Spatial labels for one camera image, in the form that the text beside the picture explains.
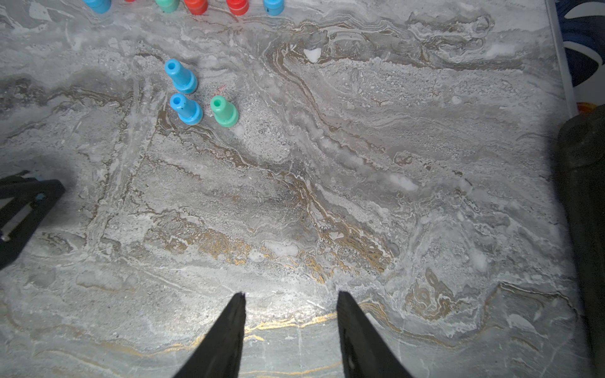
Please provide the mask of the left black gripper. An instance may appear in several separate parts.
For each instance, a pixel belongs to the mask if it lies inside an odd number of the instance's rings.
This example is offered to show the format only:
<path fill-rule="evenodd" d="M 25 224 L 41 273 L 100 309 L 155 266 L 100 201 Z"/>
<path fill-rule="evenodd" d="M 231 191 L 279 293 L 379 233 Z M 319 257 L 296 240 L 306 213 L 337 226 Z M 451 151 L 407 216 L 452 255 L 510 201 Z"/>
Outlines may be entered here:
<path fill-rule="evenodd" d="M 1 179 L 1 268 L 17 260 L 36 229 L 66 192 L 59 180 L 27 171 Z"/>

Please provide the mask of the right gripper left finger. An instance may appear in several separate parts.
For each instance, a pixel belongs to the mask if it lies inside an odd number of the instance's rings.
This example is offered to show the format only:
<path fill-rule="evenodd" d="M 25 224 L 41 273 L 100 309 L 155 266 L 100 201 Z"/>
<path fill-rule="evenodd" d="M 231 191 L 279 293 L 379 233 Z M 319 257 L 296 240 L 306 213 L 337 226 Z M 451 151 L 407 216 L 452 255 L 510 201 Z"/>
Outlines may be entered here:
<path fill-rule="evenodd" d="M 245 306 L 245 294 L 234 294 L 174 377 L 238 377 L 244 342 Z"/>

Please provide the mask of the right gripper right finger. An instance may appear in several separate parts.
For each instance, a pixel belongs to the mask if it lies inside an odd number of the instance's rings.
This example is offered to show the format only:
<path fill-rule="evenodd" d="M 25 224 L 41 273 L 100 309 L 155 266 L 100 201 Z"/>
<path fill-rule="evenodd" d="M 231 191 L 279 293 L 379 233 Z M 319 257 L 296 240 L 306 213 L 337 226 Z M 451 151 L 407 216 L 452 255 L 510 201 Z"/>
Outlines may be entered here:
<path fill-rule="evenodd" d="M 349 292 L 339 292 L 337 320 L 346 377 L 411 377 Z"/>

